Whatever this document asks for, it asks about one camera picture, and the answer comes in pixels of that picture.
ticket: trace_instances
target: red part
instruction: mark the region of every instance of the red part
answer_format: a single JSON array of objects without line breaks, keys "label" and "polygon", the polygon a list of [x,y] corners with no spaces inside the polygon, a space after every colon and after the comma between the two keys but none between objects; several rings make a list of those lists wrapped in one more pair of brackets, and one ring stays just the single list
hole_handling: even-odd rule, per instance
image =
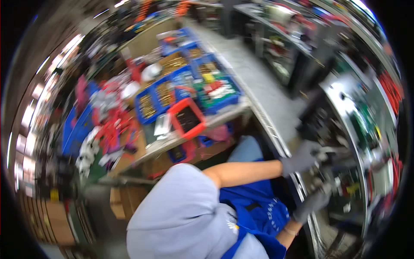
[{"label": "red part", "polygon": [[213,91],[213,87],[211,87],[211,85],[206,85],[204,86],[204,92],[206,93],[211,93]]},{"label": "red part", "polygon": [[144,70],[145,63],[142,62],[139,65],[135,65],[132,59],[130,58],[126,60],[126,63],[131,71],[131,79],[138,83],[141,83],[141,72],[142,70]]},{"label": "red part", "polygon": [[166,173],[166,171],[160,171],[158,173],[150,174],[147,178],[150,179],[150,180],[154,180],[154,179],[160,177],[161,175],[164,175],[165,173]]},{"label": "red part", "polygon": [[[185,107],[190,107],[194,114],[197,116],[197,118],[200,120],[200,123],[197,126],[190,129],[186,133],[184,133],[184,130],[176,117],[176,114]],[[170,109],[168,109],[167,112],[171,114],[171,123],[173,124],[174,128],[183,138],[186,138],[188,140],[193,139],[206,129],[205,118],[203,116],[203,113],[201,113],[200,109],[197,107],[197,105],[190,97],[182,99],[178,103],[174,104]]]},{"label": "red part", "polygon": [[220,81],[214,81],[213,83],[211,83],[211,88],[213,88],[213,90],[220,88],[220,87],[221,87]]},{"label": "red part", "polygon": [[368,178],[368,186],[369,186],[369,193],[370,193],[369,201],[372,202],[373,197],[372,197],[372,181],[371,181],[372,170],[371,169],[368,170],[368,177],[367,178]]}]

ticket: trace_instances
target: yellow label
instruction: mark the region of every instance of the yellow label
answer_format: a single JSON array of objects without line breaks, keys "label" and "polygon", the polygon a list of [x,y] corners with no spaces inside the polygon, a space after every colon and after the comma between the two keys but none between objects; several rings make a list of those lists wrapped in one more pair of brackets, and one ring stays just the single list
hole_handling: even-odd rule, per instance
[{"label": "yellow label", "polygon": [[354,194],[359,189],[359,183],[353,183],[351,186],[347,187],[347,192],[349,194]]},{"label": "yellow label", "polygon": [[49,218],[47,217],[47,215],[43,215],[43,221],[45,222],[46,226],[50,226],[51,225],[49,223]]},{"label": "yellow label", "polygon": [[203,74],[203,78],[206,81],[206,83],[210,84],[214,82],[214,77],[212,74]]},{"label": "yellow label", "polygon": [[378,138],[381,140],[381,132],[380,129],[378,128],[378,126],[375,126],[375,131],[377,132]]},{"label": "yellow label", "polygon": [[51,201],[59,201],[58,189],[51,189]]}]

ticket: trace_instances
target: gray floor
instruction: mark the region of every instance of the gray floor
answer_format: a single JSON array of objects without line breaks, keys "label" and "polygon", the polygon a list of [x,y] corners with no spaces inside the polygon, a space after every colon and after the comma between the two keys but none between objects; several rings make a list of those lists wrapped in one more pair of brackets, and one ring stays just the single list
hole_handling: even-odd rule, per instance
[{"label": "gray floor", "polygon": [[211,45],[230,63],[236,75],[251,88],[285,143],[296,137],[298,116],[306,102],[302,98],[290,99],[272,72],[241,39],[226,39],[189,19],[184,25],[192,28],[203,43]]}]

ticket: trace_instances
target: black machine part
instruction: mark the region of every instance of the black machine part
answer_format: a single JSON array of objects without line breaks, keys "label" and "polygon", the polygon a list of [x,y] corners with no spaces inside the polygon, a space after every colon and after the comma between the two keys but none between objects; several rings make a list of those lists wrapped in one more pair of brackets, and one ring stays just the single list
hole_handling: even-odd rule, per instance
[{"label": "black machine part", "polygon": [[397,144],[400,161],[405,164],[407,161],[407,139],[408,139],[408,123],[406,114],[407,100],[400,101],[400,107],[397,118]]}]

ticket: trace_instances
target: pink cloth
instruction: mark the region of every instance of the pink cloth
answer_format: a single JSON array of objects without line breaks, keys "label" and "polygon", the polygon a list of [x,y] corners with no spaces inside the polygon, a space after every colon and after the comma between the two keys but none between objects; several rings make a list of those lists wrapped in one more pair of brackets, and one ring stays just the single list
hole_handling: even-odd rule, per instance
[{"label": "pink cloth", "polygon": [[75,95],[77,99],[76,114],[79,116],[83,110],[85,110],[86,105],[89,102],[89,95],[86,91],[88,82],[84,75],[81,75],[78,79],[78,84],[75,87]]},{"label": "pink cloth", "polygon": [[230,140],[230,133],[229,128],[226,124],[217,126],[216,128],[207,131],[204,134],[206,137],[214,140],[214,141],[229,141]]}]

